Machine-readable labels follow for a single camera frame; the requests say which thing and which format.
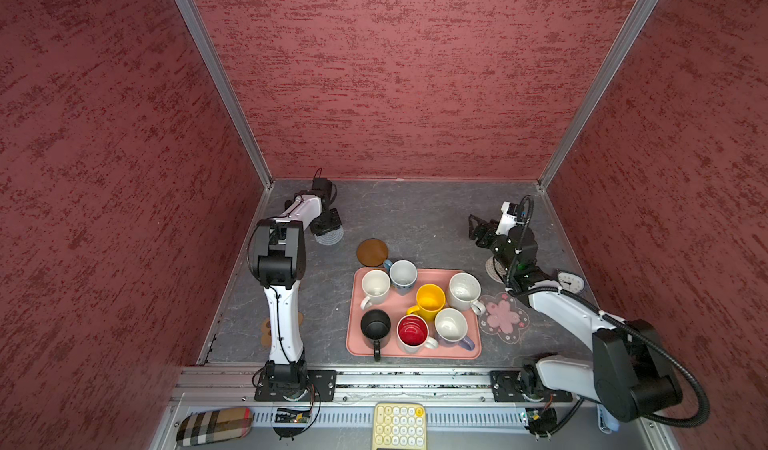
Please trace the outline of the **grey round coaster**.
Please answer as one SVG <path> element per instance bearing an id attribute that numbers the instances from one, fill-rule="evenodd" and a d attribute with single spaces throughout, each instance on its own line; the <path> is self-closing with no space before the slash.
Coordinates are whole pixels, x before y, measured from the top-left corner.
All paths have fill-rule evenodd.
<path id="1" fill-rule="evenodd" d="M 342 227 L 330 230 L 328 232 L 325 232 L 323 234 L 318 234 L 315 236 L 315 240 L 320 244 L 324 246 L 333 246 L 339 243 L 344 236 L 344 230 Z"/>

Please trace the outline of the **woven tan round coaster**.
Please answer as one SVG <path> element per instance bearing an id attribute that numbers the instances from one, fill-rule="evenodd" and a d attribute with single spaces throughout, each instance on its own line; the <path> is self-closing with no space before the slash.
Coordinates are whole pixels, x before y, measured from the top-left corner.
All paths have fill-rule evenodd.
<path id="1" fill-rule="evenodd" d="M 490 257 L 485 263 L 485 269 L 491 279 L 502 285 L 506 284 L 506 268 L 494 257 Z"/>

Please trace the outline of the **brown paw print coaster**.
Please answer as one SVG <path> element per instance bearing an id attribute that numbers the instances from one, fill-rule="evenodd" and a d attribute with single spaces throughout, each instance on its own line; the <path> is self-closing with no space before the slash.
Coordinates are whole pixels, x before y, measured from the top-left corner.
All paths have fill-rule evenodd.
<path id="1" fill-rule="evenodd" d="M 304 314 L 302 312 L 298 313 L 298 319 L 300 328 L 304 322 Z M 261 325 L 261 345 L 264 348 L 271 348 L 272 345 L 271 322 L 269 318 L 265 319 Z"/>

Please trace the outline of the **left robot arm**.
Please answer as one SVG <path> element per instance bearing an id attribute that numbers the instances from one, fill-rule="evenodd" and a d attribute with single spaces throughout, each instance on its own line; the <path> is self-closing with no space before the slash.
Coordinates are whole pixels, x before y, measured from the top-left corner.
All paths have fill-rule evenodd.
<path id="1" fill-rule="evenodd" d="M 258 221 L 246 250 L 248 270 L 268 302 L 271 348 L 263 375 L 270 391 L 297 400 L 308 388 L 299 330 L 298 290 L 306 270 L 305 231 L 333 245 L 343 236 L 332 207 L 334 185 L 300 192 L 279 215 Z"/>

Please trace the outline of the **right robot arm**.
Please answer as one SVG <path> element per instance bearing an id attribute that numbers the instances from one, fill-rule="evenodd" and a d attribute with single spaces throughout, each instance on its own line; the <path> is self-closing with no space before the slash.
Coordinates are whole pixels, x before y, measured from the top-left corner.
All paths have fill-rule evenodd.
<path id="1" fill-rule="evenodd" d="M 582 297 L 583 279 L 574 273 L 544 272 L 530 227 L 530 199 L 507 203 L 498 220 L 468 218 L 468 236 L 492 253 L 491 269 L 506 293 L 554 320 L 590 351 L 589 359 L 552 354 L 526 364 L 519 374 L 522 393 L 539 397 L 562 390 L 599 404 L 619 422 L 638 418 L 690 427 L 709 415 L 705 392 L 695 376 L 663 348 L 656 329 L 644 320 L 625 320 Z"/>

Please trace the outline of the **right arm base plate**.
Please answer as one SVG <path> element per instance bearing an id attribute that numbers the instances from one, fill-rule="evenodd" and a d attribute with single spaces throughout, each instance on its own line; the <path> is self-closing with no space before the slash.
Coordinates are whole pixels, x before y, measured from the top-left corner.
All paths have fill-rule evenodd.
<path id="1" fill-rule="evenodd" d="M 574 397 L 560 390 L 546 390 L 541 400 L 526 397 L 518 388 L 518 371 L 495 370 L 489 372 L 490 388 L 496 403 L 571 403 Z"/>

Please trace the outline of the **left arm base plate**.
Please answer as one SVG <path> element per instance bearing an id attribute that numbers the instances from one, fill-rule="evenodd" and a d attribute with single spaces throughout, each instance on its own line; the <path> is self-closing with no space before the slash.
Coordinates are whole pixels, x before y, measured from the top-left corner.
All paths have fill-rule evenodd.
<path id="1" fill-rule="evenodd" d="M 306 389 L 296 392 L 291 397 L 285 397 L 281 392 L 272 389 L 265 371 L 255 374 L 255 377 L 253 400 L 256 402 L 310 403 L 312 398 L 317 401 L 317 397 L 320 397 L 323 403 L 327 403 L 334 399 L 338 372 L 336 370 L 310 369 Z"/>

